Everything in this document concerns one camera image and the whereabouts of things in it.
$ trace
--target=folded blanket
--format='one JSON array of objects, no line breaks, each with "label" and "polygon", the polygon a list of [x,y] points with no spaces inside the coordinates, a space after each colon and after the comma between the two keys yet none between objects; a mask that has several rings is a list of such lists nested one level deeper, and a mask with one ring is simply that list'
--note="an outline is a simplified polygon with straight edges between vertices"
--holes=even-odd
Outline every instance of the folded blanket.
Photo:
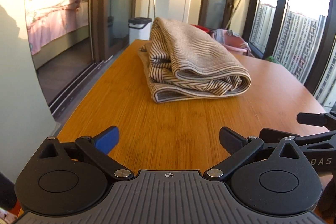
[{"label": "folded blanket", "polygon": [[156,18],[150,39],[138,55],[156,103],[235,96],[251,85],[239,61],[194,26]]}]

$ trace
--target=floor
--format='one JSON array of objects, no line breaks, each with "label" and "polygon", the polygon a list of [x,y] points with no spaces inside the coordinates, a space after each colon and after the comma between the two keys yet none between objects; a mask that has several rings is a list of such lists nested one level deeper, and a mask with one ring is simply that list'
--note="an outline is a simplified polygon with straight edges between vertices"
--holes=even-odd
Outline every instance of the floor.
[{"label": "floor", "polygon": [[62,52],[38,69],[42,92],[48,104],[92,63],[90,39]]}]

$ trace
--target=white bin with black lid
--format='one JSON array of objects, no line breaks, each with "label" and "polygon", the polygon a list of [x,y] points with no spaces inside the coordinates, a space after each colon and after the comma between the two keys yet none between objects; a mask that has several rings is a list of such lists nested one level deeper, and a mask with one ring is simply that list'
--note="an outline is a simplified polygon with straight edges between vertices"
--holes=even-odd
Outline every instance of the white bin with black lid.
[{"label": "white bin with black lid", "polygon": [[149,40],[151,32],[151,18],[136,17],[128,20],[129,43],[136,39]]}]

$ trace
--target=wooden table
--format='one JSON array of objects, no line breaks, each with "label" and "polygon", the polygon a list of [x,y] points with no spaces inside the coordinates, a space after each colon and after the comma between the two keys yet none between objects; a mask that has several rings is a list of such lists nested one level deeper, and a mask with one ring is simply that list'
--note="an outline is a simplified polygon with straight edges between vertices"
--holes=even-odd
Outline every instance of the wooden table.
[{"label": "wooden table", "polygon": [[299,112],[324,112],[314,97],[283,66],[246,56],[250,89],[226,99],[197,99],[164,104],[152,101],[137,56],[145,41],[134,41],[84,98],[58,138],[95,136],[111,125],[120,142],[109,154],[136,174],[140,169],[199,169],[202,173],[228,157],[218,133],[227,126],[241,135],[262,128],[311,135],[325,128],[300,125]]}]

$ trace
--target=pink bedspread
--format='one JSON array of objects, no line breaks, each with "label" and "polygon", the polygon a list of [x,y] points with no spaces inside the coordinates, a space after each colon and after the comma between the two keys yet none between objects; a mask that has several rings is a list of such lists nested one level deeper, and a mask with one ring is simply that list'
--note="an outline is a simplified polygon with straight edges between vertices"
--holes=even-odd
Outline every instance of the pink bedspread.
[{"label": "pink bedspread", "polygon": [[81,0],[26,0],[26,24],[31,53],[78,28]]}]

